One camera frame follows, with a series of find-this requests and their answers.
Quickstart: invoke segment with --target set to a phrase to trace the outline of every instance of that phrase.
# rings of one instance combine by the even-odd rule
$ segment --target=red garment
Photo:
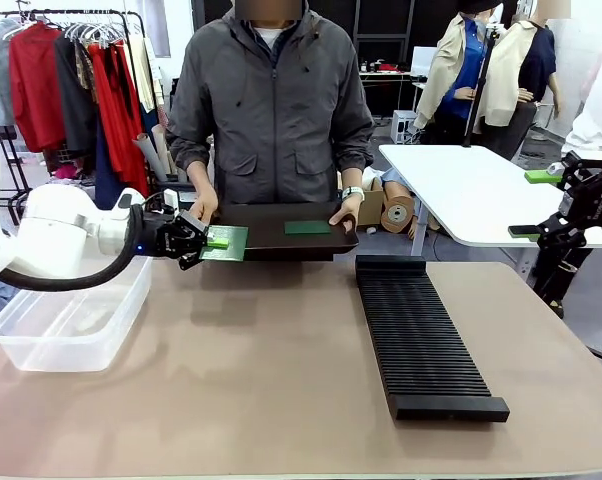
[[[59,30],[37,23],[10,41],[10,87],[16,124],[31,152],[59,148],[65,140],[54,60]]]
[[[145,158],[133,143],[143,133],[139,101],[122,48],[122,44],[105,50],[90,45],[88,51],[112,169],[123,183],[147,196]]]

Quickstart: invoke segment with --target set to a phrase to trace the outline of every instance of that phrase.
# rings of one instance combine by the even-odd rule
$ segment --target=man's left hand
[[[338,225],[347,216],[352,215],[356,222],[352,224],[352,220],[346,220],[343,222],[346,233],[349,233],[357,228],[359,221],[359,209],[363,199],[361,195],[355,193],[346,198],[341,204],[341,209],[330,219],[330,225]]]

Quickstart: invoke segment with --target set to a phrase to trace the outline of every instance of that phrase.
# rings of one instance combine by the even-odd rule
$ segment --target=black shirt
[[[550,75],[557,71],[557,56],[552,30],[536,24],[534,26],[537,27],[537,32],[521,65],[519,87],[532,93],[535,102],[540,102],[550,83]]]

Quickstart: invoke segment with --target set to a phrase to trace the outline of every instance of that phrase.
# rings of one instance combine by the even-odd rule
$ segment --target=mannequin hand
[[[560,98],[554,97],[554,118],[559,118],[563,110],[563,102]]]
[[[455,100],[474,100],[476,94],[476,90],[470,87],[463,87],[454,92],[454,98]]]
[[[192,205],[190,213],[206,225],[210,225],[212,216],[219,208],[219,198],[214,188],[209,187],[199,193],[199,197]]]
[[[361,209],[361,202],[363,199],[361,195],[358,193],[350,195],[346,198],[341,204],[341,209],[330,219],[330,225],[338,225],[343,217],[346,215],[352,215],[356,219],[356,223],[352,225],[351,220],[346,220],[343,222],[343,226],[345,227],[345,231],[347,233],[357,228],[357,224],[359,222],[359,210]]]
[[[519,103],[528,103],[534,100],[534,95],[528,92],[525,88],[519,89]]]

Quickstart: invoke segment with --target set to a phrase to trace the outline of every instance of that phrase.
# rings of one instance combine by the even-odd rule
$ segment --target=plastic container
[[[111,261],[92,261],[91,270]],[[151,258],[137,257],[115,279],[89,290],[19,292],[0,313],[0,345],[19,370],[105,370],[148,296],[151,267]]]

